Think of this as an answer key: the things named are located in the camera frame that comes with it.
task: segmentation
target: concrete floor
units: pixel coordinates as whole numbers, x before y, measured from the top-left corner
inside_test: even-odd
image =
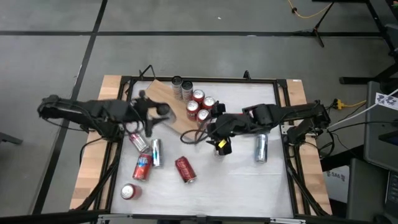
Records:
[[[313,14],[326,3],[292,1]],[[101,0],[0,1],[0,30],[91,31]],[[384,23],[394,22],[384,1],[374,7]],[[222,30],[295,31],[313,27],[319,16],[299,19],[280,0],[194,1],[109,0],[103,31]],[[335,4],[321,31],[377,31],[363,4]],[[0,36],[0,131],[24,140],[0,144],[0,216],[31,212],[58,128],[37,116],[41,98],[69,97],[88,44],[87,36]],[[95,99],[103,75],[137,75],[152,64],[159,76],[241,77],[303,80],[308,101],[334,98],[356,103],[365,86],[343,86],[340,76],[372,77],[393,60],[380,38],[323,38],[322,49],[306,37],[97,37],[78,95]],[[332,111],[337,121],[352,110]],[[341,130],[348,147],[363,141],[363,127]],[[328,142],[322,136],[318,145]],[[67,132],[43,212],[67,211],[78,173],[78,151],[86,134]],[[336,143],[336,152],[343,147]]]

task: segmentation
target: table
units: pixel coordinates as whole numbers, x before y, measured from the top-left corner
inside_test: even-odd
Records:
[[[98,99],[103,100],[116,98],[118,95],[121,79],[122,76],[120,75],[105,75]],[[299,105],[307,102],[301,80],[286,80],[286,84],[289,91],[291,105]],[[281,96],[281,102],[283,103],[283,89],[279,88],[279,92]],[[98,134],[90,133],[88,136],[88,141],[92,141],[97,138],[99,138]],[[306,141],[315,144],[315,140],[312,138],[307,138]],[[70,208],[79,206],[97,184],[104,161],[105,148],[106,141],[98,141],[86,147],[76,180],[75,191],[73,193]],[[315,200],[322,206],[322,208],[328,213],[331,213],[317,149],[311,145],[303,145],[300,148],[300,157],[307,188],[312,193]],[[297,186],[295,191],[298,213],[304,213],[303,200]],[[99,202],[99,208],[104,208],[107,198],[108,185],[105,185],[101,200]]]

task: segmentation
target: wooden cutting board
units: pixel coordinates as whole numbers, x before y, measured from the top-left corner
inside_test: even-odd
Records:
[[[198,129],[197,123],[188,119],[185,103],[174,98],[173,89],[171,88],[171,86],[154,80],[149,85],[147,90],[145,90],[145,93],[151,100],[159,103],[168,103],[169,106],[173,109],[176,120],[172,124],[165,123],[167,126],[171,127],[180,134],[188,130]],[[149,110],[148,113],[152,117],[158,117],[156,110]],[[195,132],[188,133],[185,136],[191,140],[194,140]]]

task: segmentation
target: white table surface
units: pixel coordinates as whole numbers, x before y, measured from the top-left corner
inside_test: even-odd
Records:
[[[133,97],[149,84],[137,82]],[[275,103],[271,84],[196,82],[193,87],[225,103],[229,113],[241,113],[242,108],[259,103]],[[279,127],[269,134],[265,164],[254,162],[255,136],[231,138],[233,152],[222,160],[213,155],[210,144],[186,145],[179,137],[164,124],[154,127],[151,139],[163,142],[164,168],[151,169],[146,182],[132,178],[139,153],[128,138],[124,139],[111,213],[293,217]],[[175,168],[174,162],[181,156],[189,160],[197,175],[191,184],[184,184]],[[141,186],[142,196],[122,199],[120,190],[126,183]]]

